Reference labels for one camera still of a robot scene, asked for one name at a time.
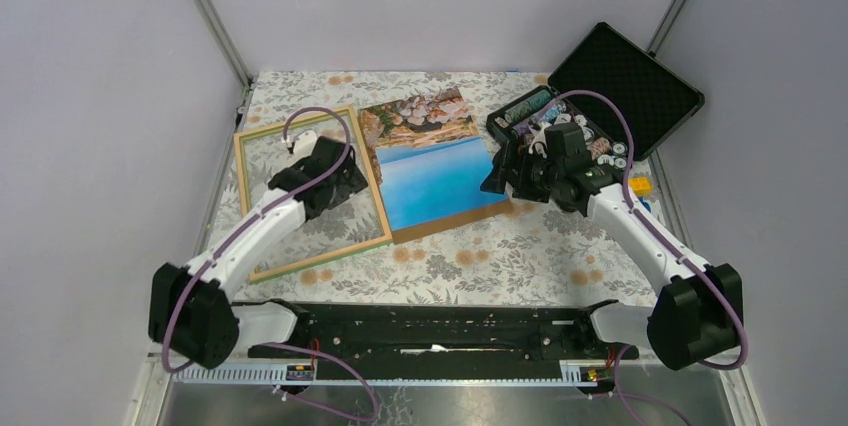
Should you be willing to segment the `wooden picture frame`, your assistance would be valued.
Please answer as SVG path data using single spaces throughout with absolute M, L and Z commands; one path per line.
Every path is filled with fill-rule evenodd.
M 274 244 L 249 274 L 251 283 L 361 253 L 392 241 L 376 173 L 367 158 L 355 110 L 347 105 L 338 108 L 336 113 L 341 117 L 339 121 L 326 113 L 307 112 L 298 116 L 291 123 L 289 137 L 294 139 L 302 133 L 312 132 L 342 141 L 345 139 L 343 127 L 347 126 L 354 159 L 366 186 Z M 234 135 L 236 177 L 243 215 L 259 204 L 272 176 L 295 162 L 283 143 L 284 125 L 284 122 L 279 122 Z

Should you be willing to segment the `sea landscape photo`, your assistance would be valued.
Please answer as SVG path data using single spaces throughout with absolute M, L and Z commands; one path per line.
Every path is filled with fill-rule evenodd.
M 510 205 L 480 189 L 491 156 L 457 87 L 363 108 L 358 122 L 394 233 Z

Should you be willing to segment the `brown backing board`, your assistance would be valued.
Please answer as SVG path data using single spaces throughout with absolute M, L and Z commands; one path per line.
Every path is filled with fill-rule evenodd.
M 513 203 L 507 199 L 492 205 L 393 231 L 392 241 L 394 244 L 403 244 L 513 211 Z

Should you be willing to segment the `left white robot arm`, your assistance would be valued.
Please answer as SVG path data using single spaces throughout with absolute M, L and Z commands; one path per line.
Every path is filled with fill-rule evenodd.
M 182 266 L 165 263 L 153 275 L 148 335 L 162 356 L 214 369 L 233 353 L 272 343 L 296 357 L 310 331 L 280 300 L 237 305 L 235 294 L 270 249 L 364 190 L 368 182 L 353 147 L 302 134 L 297 160 L 275 174 L 259 203 L 219 242 Z

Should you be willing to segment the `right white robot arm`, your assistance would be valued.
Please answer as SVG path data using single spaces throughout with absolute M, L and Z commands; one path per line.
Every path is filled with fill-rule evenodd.
M 597 163 L 576 123 L 545 128 L 540 140 L 505 142 L 481 190 L 552 202 L 599 225 L 648 279 L 652 307 L 611 302 L 595 307 L 573 332 L 575 348 L 597 358 L 613 343 L 650 349 L 669 369 L 738 349 L 730 368 L 748 354 L 741 277 L 729 264 L 714 266 L 671 234 L 637 201 L 621 171 Z

